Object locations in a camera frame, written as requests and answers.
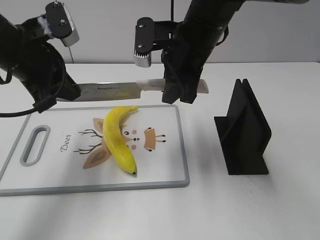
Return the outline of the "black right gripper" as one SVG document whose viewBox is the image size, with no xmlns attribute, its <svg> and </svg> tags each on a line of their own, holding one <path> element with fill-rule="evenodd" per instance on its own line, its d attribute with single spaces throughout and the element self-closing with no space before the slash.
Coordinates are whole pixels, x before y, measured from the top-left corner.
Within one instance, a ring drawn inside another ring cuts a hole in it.
<svg viewBox="0 0 320 240">
<path fill-rule="evenodd" d="M 213 49 L 225 40 L 224 21 L 162 21 L 168 32 L 161 61 L 165 85 L 161 101 L 173 104 L 180 99 L 193 104 L 203 67 Z"/>
</svg>

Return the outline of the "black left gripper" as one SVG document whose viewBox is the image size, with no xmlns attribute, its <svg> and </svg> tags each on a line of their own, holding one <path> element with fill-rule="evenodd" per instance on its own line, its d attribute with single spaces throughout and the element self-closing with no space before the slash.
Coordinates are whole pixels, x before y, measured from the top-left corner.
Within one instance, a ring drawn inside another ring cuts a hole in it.
<svg viewBox="0 0 320 240">
<path fill-rule="evenodd" d="M 60 53 L 48 43 L 49 36 L 38 19 L 28 19 L 17 27 L 22 39 L 14 76 L 30 93 L 33 106 L 53 106 L 57 98 L 73 101 L 80 97 L 80 88 L 67 73 Z"/>
</svg>

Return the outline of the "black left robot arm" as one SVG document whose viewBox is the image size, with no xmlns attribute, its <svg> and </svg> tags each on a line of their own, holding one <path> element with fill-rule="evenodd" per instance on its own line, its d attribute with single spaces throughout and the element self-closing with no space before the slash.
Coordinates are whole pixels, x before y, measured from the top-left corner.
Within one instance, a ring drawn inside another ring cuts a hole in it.
<svg viewBox="0 0 320 240">
<path fill-rule="evenodd" d="M 0 68 L 17 78 L 39 103 L 47 98 L 73 101 L 81 90 L 67 73 L 65 61 L 48 42 L 38 18 L 12 24 L 0 17 Z"/>
</svg>

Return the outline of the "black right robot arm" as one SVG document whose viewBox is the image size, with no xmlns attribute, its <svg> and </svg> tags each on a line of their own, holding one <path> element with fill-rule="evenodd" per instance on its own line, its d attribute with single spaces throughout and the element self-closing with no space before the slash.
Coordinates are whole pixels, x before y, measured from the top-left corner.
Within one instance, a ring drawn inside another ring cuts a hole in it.
<svg viewBox="0 0 320 240">
<path fill-rule="evenodd" d="M 173 32 L 172 45 L 162 51 L 165 85 L 162 102 L 192 104 L 204 65 L 228 36 L 228 25 L 243 0 L 193 0 Z"/>
</svg>

